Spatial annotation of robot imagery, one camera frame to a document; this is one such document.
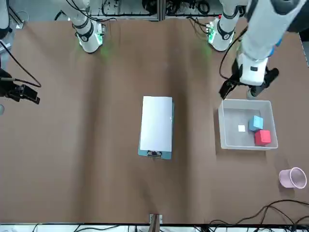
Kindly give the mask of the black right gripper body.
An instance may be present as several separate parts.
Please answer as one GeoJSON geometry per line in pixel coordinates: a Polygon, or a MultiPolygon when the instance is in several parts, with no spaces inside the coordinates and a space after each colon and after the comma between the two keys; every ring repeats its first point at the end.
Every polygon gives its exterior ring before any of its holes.
{"type": "Polygon", "coordinates": [[[0,69],[0,96],[5,97],[14,87],[12,76],[4,69],[0,69]]]}

